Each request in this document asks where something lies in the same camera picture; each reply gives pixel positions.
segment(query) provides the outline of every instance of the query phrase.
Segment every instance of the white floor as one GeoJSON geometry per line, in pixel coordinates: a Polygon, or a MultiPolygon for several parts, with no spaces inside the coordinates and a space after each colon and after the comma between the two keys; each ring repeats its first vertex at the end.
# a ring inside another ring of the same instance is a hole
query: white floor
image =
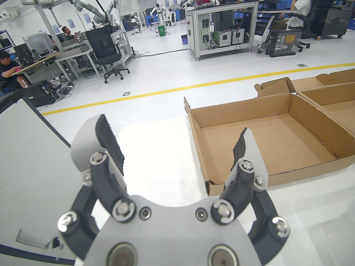
{"type": "MultiPolygon", "coordinates": [[[[143,33],[131,36],[130,43],[139,53],[148,52],[146,55],[187,48],[187,45],[181,42],[181,35],[186,33],[186,25],[177,22],[170,31],[171,34],[165,37],[156,37],[154,30],[145,29],[143,33]]],[[[255,38],[254,45],[259,43],[260,38],[255,38]]],[[[102,80],[76,85],[71,97],[38,110],[43,114],[90,105],[122,98],[123,93],[127,91],[130,91],[130,96],[133,96],[231,78],[301,69],[297,66],[300,63],[308,67],[354,63],[354,40],[354,32],[347,32],[343,39],[337,39],[336,36],[323,38],[320,42],[309,39],[312,43],[310,49],[304,49],[302,53],[297,53],[295,56],[277,58],[265,54],[247,53],[245,50],[228,55],[201,57],[199,62],[195,61],[190,50],[137,58],[129,64],[131,74],[123,72],[124,80],[112,76],[108,84],[104,84],[102,80]]],[[[114,133],[118,135],[120,130],[129,124],[186,114],[184,97],[193,108],[226,103],[255,97],[257,94],[253,86],[256,83],[285,76],[291,79],[304,78],[350,68],[353,67],[266,76],[62,111],[45,117],[69,142],[72,141],[82,123],[97,114],[106,114],[114,133]]]]}

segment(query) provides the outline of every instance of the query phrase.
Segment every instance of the green trash bin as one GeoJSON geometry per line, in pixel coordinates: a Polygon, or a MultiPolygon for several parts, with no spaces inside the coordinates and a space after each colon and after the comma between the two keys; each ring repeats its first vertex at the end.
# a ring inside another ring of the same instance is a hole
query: green trash bin
{"type": "Polygon", "coordinates": [[[164,25],[158,26],[158,31],[159,31],[159,36],[161,36],[161,37],[165,36],[165,26],[164,25]]]}

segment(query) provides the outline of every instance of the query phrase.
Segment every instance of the yellow floor line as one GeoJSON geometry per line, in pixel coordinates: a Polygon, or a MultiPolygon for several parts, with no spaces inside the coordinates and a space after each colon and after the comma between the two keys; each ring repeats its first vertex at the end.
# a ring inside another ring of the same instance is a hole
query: yellow floor line
{"type": "Polygon", "coordinates": [[[46,116],[48,114],[57,114],[59,112],[66,112],[66,111],[78,110],[78,109],[83,109],[83,108],[89,108],[91,106],[96,106],[96,105],[111,104],[111,103],[116,103],[118,101],[124,101],[124,100],[136,99],[136,98],[143,98],[143,97],[152,96],[152,95],[165,94],[165,93],[171,93],[171,92],[182,91],[182,90],[187,90],[187,89],[193,89],[193,88],[199,88],[199,87],[205,87],[205,86],[211,86],[211,85],[218,85],[218,84],[230,83],[230,82],[236,82],[236,81],[242,81],[242,80],[248,80],[248,79],[255,79],[255,78],[262,78],[262,77],[268,77],[268,76],[274,76],[274,75],[282,75],[282,74],[289,74],[289,73],[304,72],[304,71],[336,68],[336,67],[349,67],[349,66],[355,66],[355,63],[326,65],[326,66],[309,67],[309,68],[298,68],[298,69],[293,69],[293,70],[285,70],[285,71],[279,71],[279,72],[256,74],[256,75],[251,75],[251,76],[244,76],[244,77],[239,77],[239,78],[232,78],[232,79],[226,79],[226,80],[219,80],[219,81],[201,83],[201,84],[196,84],[196,85],[189,85],[189,86],[178,87],[178,88],[167,89],[167,90],[161,90],[161,91],[156,91],[156,92],[149,92],[149,93],[144,93],[144,94],[127,96],[127,97],[124,97],[124,98],[116,98],[116,99],[111,99],[111,100],[99,101],[97,103],[92,103],[92,104],[78,105],[78,106],[73,106],[71,108],[55,110],[55,111],[51,111],[51,112],[45,112],[42,115],[46,116]]]}

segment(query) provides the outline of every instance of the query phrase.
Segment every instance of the air conditioning unit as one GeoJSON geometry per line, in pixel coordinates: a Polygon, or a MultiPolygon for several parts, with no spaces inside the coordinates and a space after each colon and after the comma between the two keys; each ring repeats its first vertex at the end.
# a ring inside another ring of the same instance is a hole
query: air conditioning unit
{"type": "Polygon", "coordinates": [[[7,7],[0,10],[0,22],[14,20],[20,16],[20,11],[14,7],[7,7]]]}

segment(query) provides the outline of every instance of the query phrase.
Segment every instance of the open cardboard box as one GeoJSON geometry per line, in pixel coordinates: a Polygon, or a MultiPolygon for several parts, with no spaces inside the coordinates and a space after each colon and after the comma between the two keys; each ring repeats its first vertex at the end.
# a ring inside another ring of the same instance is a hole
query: open cardboard box
{"type": "Polygon", "coordinates": [[[254,85],[258,97],[274,94],[300,92],[304,90],[320,88],[327,85],[355,82],[355,69],[349,69],[330,74],[320,74],[316,77],[308,77],[290,80],[288,77],[254,85]]]}
{"type": "Polygon", "coordinates": [[[355,161],[355,136],[299,95],[284,93],[197,109],[185,99],[185,110],[208,195],[223,191],[233,147],[245,127],[254,134],[269,186],[339,170],[355,161]]]}
{"type": "Polygon", "coordinates": [[[355,135],[355,82],[299,93],[355,135]]]}

